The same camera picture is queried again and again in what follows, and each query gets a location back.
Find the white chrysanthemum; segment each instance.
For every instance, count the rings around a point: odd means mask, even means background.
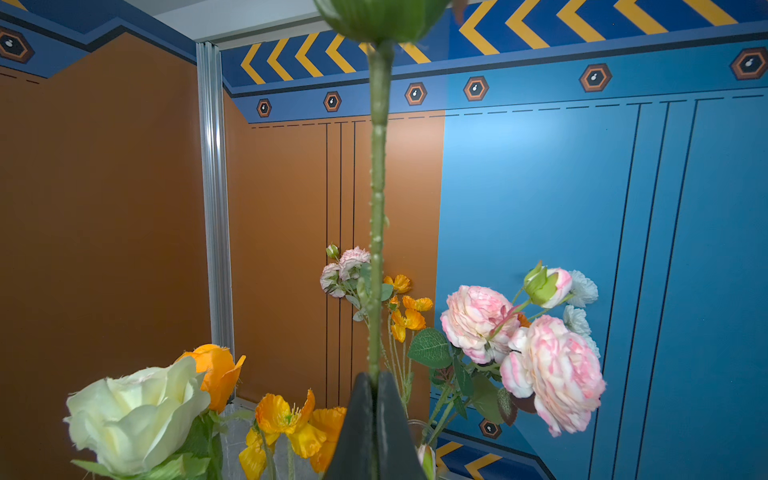
[[[573,284],[571,285],[573,297],[571,297],[568,303],[584,308],[587,304],[596,302],[598,300],[598,286],[578,270],[573,270],[569,273],[573,279]]]

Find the pink carnation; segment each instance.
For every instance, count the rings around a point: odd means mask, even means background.
[[[514,307],[503,295],[484,286],[462,285],[447,303],[440,321],[454,346],[478,364],[501,362],[507,356],[507,344],[520,320],[511,315]]]
[[[504,387],[520,399],[536,393],[536,411],[553,437],[563,429],[583,432],[605,391],[600,363],[586,340],[559,318],[543,315],[518,329],[509,347],[501,368]]]

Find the blue panel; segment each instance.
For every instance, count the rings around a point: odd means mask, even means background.
[[[701,101],[638,478],[768,478],[768,99]]]
[[[615,478],[635,476],[694,102],[672,103],[668,104],[668,108],[641,277],[640,308],[635,321],[627,389],[621,409]]]
[[[457,116],[445,119],[438,313],[445,309],[442,299],[462,284],[511,298],[544,260],[582,270],[601,289],[603,297],[588,312],[594,339],[604,346],[637,106],[569,106],[446,112]],[[587,478],[593,425],[553,439],[535,415],[515,423],[560,480]],[[477,435],[476,429],[467,433]]]

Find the green bud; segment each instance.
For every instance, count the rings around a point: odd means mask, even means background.
[[[354,41],[415,43],[442,16],[450,0],[315,0],[328,25]]]

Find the metal frame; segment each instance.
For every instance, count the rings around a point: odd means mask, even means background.
[[[210,336],[212,343],[226,346],[236,358],[221,53],[216,45],[208,41],[197,44],[197,89],[200,99]]]

